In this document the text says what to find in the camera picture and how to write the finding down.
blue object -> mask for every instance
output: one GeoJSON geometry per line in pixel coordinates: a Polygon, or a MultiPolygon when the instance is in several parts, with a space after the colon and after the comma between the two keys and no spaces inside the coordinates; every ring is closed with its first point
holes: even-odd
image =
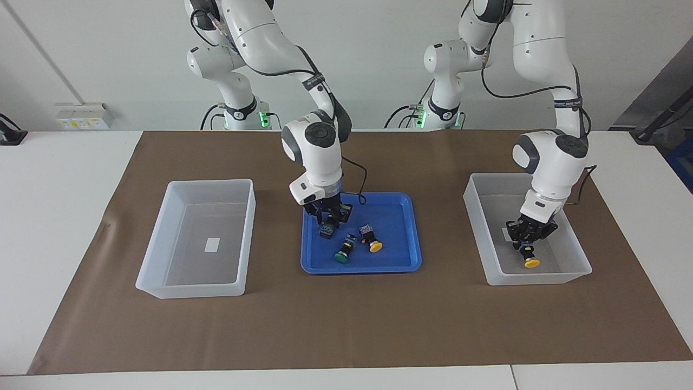
{"type": "Polygon", "coordinates": [[[688,137],[681,145],[667,155],[665,160],[681,179],[688,190],[693,193],[693,136],[688,137]]]}
{"type": "Polygon", "coordinates": [[[412,199],[401,192],[368,192],[364,195],[368,199],[365,205],[358,203],[356,195],[342,195],[342,202],[353,205],[353,210],[349,222],[340,224],[332,239],[321,238],[316,218],[304,212],[301,267],[307,273],[405,273],[421,267],[412,199]],[[335,253],[342,247],[347,234],[360,237],[358,228],[367,223],[373,227],[383,248],[371,253],[368,246],[359,241],[349,255],[348,263],[335,260],[335,253]]]}

white wall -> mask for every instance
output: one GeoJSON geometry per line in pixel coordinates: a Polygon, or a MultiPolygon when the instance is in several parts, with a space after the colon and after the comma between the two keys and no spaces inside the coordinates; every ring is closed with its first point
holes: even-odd
{"type": "MultiPolygon", "coordinates": [[[[79,95],[106,103],[115,130],[195,129],[220,100],[216,88],[186,66],[203,44],[188,24],[183,0],[1,0],[0,111],[30,130],[54,130],[54,103],[75,98],[8,21],[7,2],[79,95]]],[[[428,84],[423,52],[457,38],[458,1],[279,0],[286,35],[313,57],[357,128],[377,128],[428,84]]],[[[690,0],[565,0],[568,45],[580,70],[586,108],[608,128],[693,35],[690,0]]],[[[511,64],[511,28],[494,44],[487,73],[497,92],[534,87],[511,64]]],[[[289,76],[246,73],[254,91],[287,122],[314,108],[289,76]]],[[[467,128],[553,126],[550,94],[513,101],[489,96],[479,74],[466,74],[467,128]]]]}

green cap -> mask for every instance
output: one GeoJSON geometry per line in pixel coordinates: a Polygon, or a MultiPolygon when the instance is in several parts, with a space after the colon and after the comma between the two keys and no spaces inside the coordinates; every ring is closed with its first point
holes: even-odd
{"type": "Polygon", "coordinates": [[[342,252],[335,253],[335,260],[337,260],[338,262],[340,262],[342,264],[346,264],[349,262],[349,258],[347,257],[347,255],[345,255],[342,252]]]}

brown table mat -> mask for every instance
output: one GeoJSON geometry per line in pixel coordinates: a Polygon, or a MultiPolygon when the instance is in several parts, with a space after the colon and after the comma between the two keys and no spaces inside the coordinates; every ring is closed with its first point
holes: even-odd
{"type": "MultiPolygon", "coordinates": [[[[414,203],[423,265],[314,276],[299,264],[302,169],[277,133],[144,133],[29,374],[463,366],[693,359],[595,186],[568,218],[594,269],[566,285],[491,287],[462,194],[519,171],[516,131],[354,133],[367,191],[414,203]],[[159,300],[134,283],[168,182],[251,178],[246,294],[159,300]]],[[[345,189],[362,173],[344,166],[345,189]]]]}

translucent plastic bin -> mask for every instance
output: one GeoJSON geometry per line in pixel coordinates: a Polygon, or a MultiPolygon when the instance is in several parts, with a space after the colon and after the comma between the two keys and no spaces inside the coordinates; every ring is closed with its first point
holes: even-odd
{"type": "Polygon", "coordinates": [[[254,217],[251,180],[169,183],[135,287],[157,298],[243,295],[254,217]]]}
{"type": "Polygon", "coordinates": [[[557,285],[592,273],[592,267],[561,210],[559,225],[547,239],[535,243],[541,265],[527,269],[522,255],[503,232],[505,222],[520,216],[532,177],[525,173],[474,173],[464,192],[474,238],[486,281],[492,286],[557,285]]]}

